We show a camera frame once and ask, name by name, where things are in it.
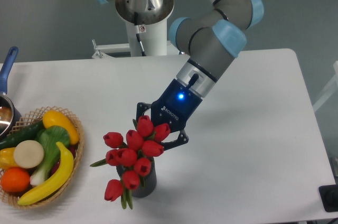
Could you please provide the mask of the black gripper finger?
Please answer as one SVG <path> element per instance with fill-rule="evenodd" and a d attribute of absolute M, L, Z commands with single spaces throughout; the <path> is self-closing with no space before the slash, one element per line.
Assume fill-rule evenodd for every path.
<path fill-rule="evenodd" d="M 189 142 L 189 137 L 185 131 L 185 129 L 179 130 L 179 135 L 176 140 L 171 142 L 161 142 L 161 145 L 163 146 L 163 149 L 170 150 L 179 146 L 182 146 L 184 144 L 187 144 Z"/>
<path fill-rule="evenodd" d="M 139 102 L 136 108 L 136 121 L 139 120 L 140 117 L 144 116 L 147 110 L 151 109 L 152 104 L 148 104 L 145 102 Z"/>

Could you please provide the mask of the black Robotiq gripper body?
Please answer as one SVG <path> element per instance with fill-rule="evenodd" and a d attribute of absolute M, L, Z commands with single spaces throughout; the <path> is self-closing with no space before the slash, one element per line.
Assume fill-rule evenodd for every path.
<path fill-rule="evenodd" d="M 171 132 L 183 130 L 201 102 L 202 98 L 174 79 L 151 104 L 151 121 L 154 126 L 167 123 Z"/>

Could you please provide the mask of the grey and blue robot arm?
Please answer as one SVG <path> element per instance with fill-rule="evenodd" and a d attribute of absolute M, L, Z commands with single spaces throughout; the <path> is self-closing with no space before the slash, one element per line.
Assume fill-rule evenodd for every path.
<path fill-rule="evenodd" d="M 210 0 L 213 10 L 196 20 L 167 18 L 174 0 L 98 0 L 114 2 L 127 29 L 130 54 L 133 57 L 165 55 L 167 43 L 189 56 L 158 100 L 137 105 L 135 124 L 148 110 L 154 126 L 167 130 L 154 137 L 162 150 L 183 145 L 189 138 L 186 122 L 202 99 L 224 74 L 245 47 L 244 30 L 256 25 L 264 15 L 261 0 Z"/>

